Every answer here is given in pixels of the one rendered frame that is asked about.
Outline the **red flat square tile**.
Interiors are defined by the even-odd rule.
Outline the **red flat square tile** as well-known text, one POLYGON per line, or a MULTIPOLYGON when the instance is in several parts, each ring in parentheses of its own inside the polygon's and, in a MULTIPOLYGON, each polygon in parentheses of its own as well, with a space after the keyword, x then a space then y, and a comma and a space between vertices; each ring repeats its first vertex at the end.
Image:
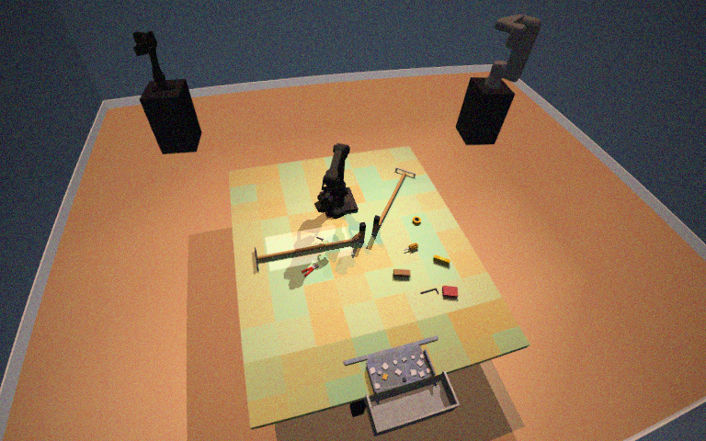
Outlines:
POLYGON ((457 299, 458 298, 457 287, 443 286, 442 287, 442 294, 443 294, 443 297, 445 297, 445 298, 457 299))

